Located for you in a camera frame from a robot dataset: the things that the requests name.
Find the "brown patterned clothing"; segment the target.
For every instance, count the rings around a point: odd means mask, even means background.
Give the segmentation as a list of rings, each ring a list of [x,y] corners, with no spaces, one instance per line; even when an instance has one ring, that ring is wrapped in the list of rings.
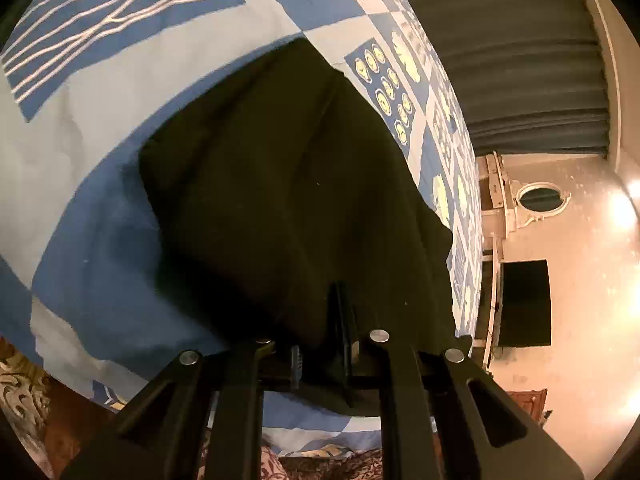
[[[1,411],[27,454],[48,479],[58,479],[81,448],[115,413],[62,385],[9,341],[1,341]],[[284,458],[262,447],[263,479],[381,479],[375,450],[337,457]]]

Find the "blue white patterned bedsheet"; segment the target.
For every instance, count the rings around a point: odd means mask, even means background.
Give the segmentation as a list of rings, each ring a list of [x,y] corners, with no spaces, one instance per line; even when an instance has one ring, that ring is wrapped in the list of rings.
[[[285,41],[309,40],[384,118],[454,236],[459,335],[480,301],[480,191],[454,87],[408,0],[1,0],[1,333],[118,411],[178,351],[217,341],[154,287],[140,146]]]

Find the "brown wooden cabinet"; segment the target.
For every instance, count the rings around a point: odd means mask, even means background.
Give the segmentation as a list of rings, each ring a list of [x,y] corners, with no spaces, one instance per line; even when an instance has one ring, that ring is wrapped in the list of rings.
[[[546,416],[547,389],[529,391],[508,391],[510,398],[540,426],[544,424]]]

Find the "white oval mirror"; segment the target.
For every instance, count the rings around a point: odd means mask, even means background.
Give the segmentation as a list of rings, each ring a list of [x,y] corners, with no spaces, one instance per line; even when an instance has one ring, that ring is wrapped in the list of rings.
[[[532,182],[524,185],[515,195],[518,224],[530,224],[562,214],[572,194],[551,182]]]

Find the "dark green curtain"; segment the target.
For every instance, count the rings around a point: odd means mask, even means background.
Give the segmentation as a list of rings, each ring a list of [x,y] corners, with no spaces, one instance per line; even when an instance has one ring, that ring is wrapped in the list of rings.
[[[408,1],[475,154],[608,154],[608,84],[585,0]]]

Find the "black pants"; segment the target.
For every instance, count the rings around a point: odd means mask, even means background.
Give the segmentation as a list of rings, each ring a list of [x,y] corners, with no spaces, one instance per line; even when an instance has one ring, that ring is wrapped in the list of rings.
[[[450,229],[424,202],[384,120],[306,40],[270,51],[145,142],[160,228],[158,288],[226,349],[299,348],[301,398],[378,414],[338,376],[341,325],[456,343]]]

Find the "black wall television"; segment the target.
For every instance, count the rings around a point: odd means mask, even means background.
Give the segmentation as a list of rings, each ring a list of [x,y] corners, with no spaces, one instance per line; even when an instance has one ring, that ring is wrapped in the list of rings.
[[[502,266],[501,307],[500,347],[550,346],[552,316],[548,262],[506,262]]]

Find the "white dresser shelf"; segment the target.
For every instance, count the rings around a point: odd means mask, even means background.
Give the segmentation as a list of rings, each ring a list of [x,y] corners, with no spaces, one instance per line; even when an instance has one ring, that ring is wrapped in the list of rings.
[[[502,313],[503,243],[514,230],[511,180],[500,154],[493,151],[477,159],[482,204],[483,262],[490,264],[490,293],[486,336],[476,344],[483,350],[482,367],[488,372],[497,347]]]

